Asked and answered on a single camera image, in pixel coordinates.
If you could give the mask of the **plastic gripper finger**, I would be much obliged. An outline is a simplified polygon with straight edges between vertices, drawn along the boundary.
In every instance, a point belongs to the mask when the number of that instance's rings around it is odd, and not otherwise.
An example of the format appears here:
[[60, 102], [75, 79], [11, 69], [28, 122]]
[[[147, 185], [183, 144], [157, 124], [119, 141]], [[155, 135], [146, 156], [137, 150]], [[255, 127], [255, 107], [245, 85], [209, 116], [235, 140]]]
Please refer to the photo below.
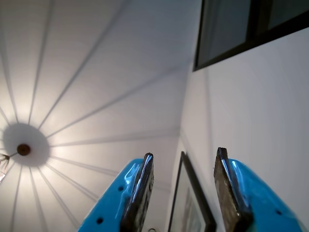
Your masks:
[[249, 167], [218, 148], [214, 182], [227, 232], [306, 232], [280, 197]]
[[80, 232], [141, 232], [154, 185], [154, 156], [133, 159], [85, 217]]

